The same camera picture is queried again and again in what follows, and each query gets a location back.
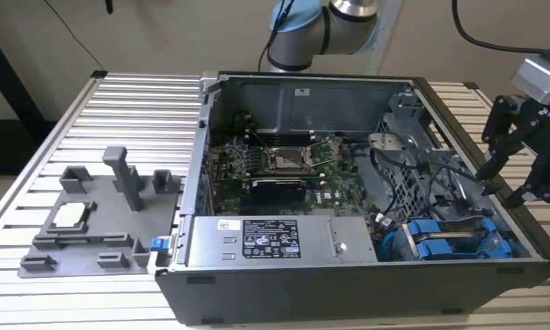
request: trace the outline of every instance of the power supply label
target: power supply label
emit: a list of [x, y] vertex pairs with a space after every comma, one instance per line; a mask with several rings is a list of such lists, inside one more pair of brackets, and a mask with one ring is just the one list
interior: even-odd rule
[[297, 220], [244, 220], [243, 255], [248, 259], [301, 258]]

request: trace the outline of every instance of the black cable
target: black cable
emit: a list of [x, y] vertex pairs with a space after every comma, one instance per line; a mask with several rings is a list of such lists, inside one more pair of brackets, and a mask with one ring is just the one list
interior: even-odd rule
[[437, 215], [440, 220], [445, 221], [447, 218], [443, 216], [443, 214], [439, 212], [436, 206], [431, 203], [431, 192], [432, 192], [432, 184], [435, 183], [435, 180], [437, 179], [439, 173], [445, 169], [445, 165], [439, 167], [439, 169], [435, 171], [435, 173], [431, 176], [431, 179], [428, 181], [428, 186], [425, 187], [425, 201], [428, 203], [428, 209]]
[[475, 39], [463, 28], [461, 18], [459, 17], [459, 0], [452, 0], [452, 18], [455, 20], [455, 26], [457, 27], [459, 34], [469, 41], [473, 45], [480, 47], [489, 48], [491, 50], [499, 50], [501, 52], [511, 52], [511, 53], [529, 53], [529, 54], [541, 54], [545, 52], [541, 48], [527, 48], [527, 47], [508, 47], [496, 45], [493, 43], [487, 43]]
[[427, 213], [433, 207], [436, 208], [440, 204], [444, 203], [457, 203], [456, 200], [453, 199], [444, 199], [443, 201], [437, 201], [435, 203], [432, 203], [431, 205], [427, 205], [424, 208], [421, 208], [419, 210], [419, 212], [416, 212], [416, 214], [412, 217], [421, 217], [424, 215], [424, 213]]
[[277, 33], [279, 33], [279, 29], [280, 29], [281, 25], [285, 22], [288, 14], [291, 13], [293, 2], [296, 2], [296, 0], [291, 1], [289, 5], [287, 5], [285, 10], [284, 10], [285, 0], [281, 0], [281, 6], [279, 8], [277, 18], [275, 19], [275, 22], [273, 22], [272, 34], [269, 35], [269, 40], [267, 41], [265, 48], [264, 48], [263, 52], [260, 53], [260, 57], [259, 57], [259, 64], [257, 64], [257, 71], [259, 72], [260, 72], [260, 64], [264, 61], [265, 53], [269, 51], [269, 48], [272, 47], [272, 43], [273, 43], [273, 41], [276, 39], [276, 36], [277, 36]]
[[440, 163], [440, 162], [431, 162], [431, 164], [436, 164], [439, 166], [441, 166], [443, 168], [445, 168], [447, 170], [449, 170], [451, 172], [453, 172], [455, 174], [459, 174], [461, 177], [464, 177], [465, 179], [473, 181], [477, 183], [477, 185], [480, 185], [481, 187], [485, 187], [488, 185], [487, 182], [483, 182], [480, 179], [477, 179], [475, 176], [472, 176], [469, 173], [465, 173], [463, 170], [460, 170], [456, 167], [452, 167], [448, 164]]
[[376, 172], [380, 176], [380, 178], [387, 182], [387, 184], [389, 184], [389, 187], [392, 188], [392, 202], [389, 203], [389, 205], [385, 208], [385, 211], [381, 212], [384, 215], [392, 210], [393, 205], [397, 202], [397, 190], [396, 190], [396, 186], [392, 183], [391, 178], [385, 175], [384, 171], [379, 168], [379, 164], [376, 161], [376, 153], [373, 153], [373, 149], [369, 152], [369, 159], [371, 159], [371, 164], [373, 165], [373, 168], [376, 169]]
[[381, 158], [384, 158], [385, 162], [388, 162], [389, 164], [405, 169], [405, 170], [417, 170], [420, 169], [420, 166], [412, 166], [412, 165], [407, 165], [404, 163], [397, 162], [396, 160], [392, 159], [392, 157], [389, 157], [385, 152], [379, 149], [379, 148], [372, 148], [376, 153], [381, 156]]
[[43, 0], [45, 2], [45, 4], [48, 5], [48, 7], [52, 9], [53, 13], [57, 15], [61, 23], [65, 25], [67, 30], [69, 31], [75, 41], [77, 41], [77, 43], [80, 44], [81, 48], [84, 48], [85, 52], [89, 54], [89, 56], [92, 56], [92, 59], [95, 60], [95, 62], [99, 64], [100, 69], [104, 71], [104, 65], [101, 65], [99, 59], [93, 56], [92, 52], [88, 50], [88, 48], [85, 47], [85, 45], [81, 43], [80, 39], [77, 39], [77, 37], [75, 36], [75, 33], [72, 31], [72, 28], [69, 27], [69, 25], [67, 25], [65, 20], [63, 19], [61, 15], [59, 15], [59, 12], [56, 11], [56, 9], [53, 8], [53, 6], [51, 5], [51, 3], [47, 0]]

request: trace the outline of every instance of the motherboard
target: motherboard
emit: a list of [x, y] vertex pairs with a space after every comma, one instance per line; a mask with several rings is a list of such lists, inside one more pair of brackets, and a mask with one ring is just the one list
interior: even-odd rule
[[339, 133], [247, 131], [212, 148], [216, 215], [369, 214], [351, 144]]

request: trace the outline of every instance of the aluminum extrusion table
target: aluminum extrusion table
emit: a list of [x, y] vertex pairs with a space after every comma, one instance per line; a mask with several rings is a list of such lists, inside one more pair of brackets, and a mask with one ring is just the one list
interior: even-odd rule
[[[69, 165], [111, 175], [101, 155], [112, 144], [127, 146], [128, 163], [151, 175], [168, 168], [187, 179], [199, 115], [199, 76], [109, 73], [92, 78], [0, 201], [0, 329], [185, 329], [177, 323], [149, 275], [20, 279], [19, 260], [40, 230], [61, 190]], [[491, 110], [480, 90], [463, 83], [432, 83], [479, 146]], [[523, 184], [535, 156], [511, 158], [503, 176]], [[175, 223], [180, 221], [179, 204]], [[550, 204], [528, 209], [550, 235]], [[469, 316], [429, 316], [248, 324], [248, 329], [472, 329], [550, 330], [550, 280], [533, 289], [504, 293]]]

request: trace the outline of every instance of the wall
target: wall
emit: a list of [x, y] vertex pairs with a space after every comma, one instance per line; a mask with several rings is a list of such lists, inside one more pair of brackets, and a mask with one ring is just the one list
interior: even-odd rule
[[[109, 16], [104, 0], [49, 2], [107, 70], [177, 74], [256, 70], [277, 3], [116, 0]], [[41, 0], [0, 0], [0, 46], [44, 114], [59, 118], [97, 66]], [[359, 74], [367, 59], [327, 56], [313, 70]]]
[[[503, 45], [550, 47], [550, 0], [460, 0], [467, 32]], [[451, 0], [407, 0], [381, 73], [475, 81], [495, 98], [517, 93], [511, 77], [525, 58], [484, 49], [459, 35]]]
[[[109, 16], [104, 0], [49, 1], [108, 70], [185, 74], [256, 70], [276, 4], [116, 0]], [[550, 0], [461, 0], [461, 19], [480, 39], [550, 46]], [[0, 0], [0, 46], [45, 116], [59, 118], [97, 66], [43, 0]], [[313, 71], [365, 74], [368, 58], [321, 56]], [[521, 54], [481, 49], [457, 35], [449, 0], [405, 0], [381, 74], [472, 80], [493, 97], [513, 92], [508, 81], [521, 60]], [[0, 118], [12, 117], [0, 96]]]

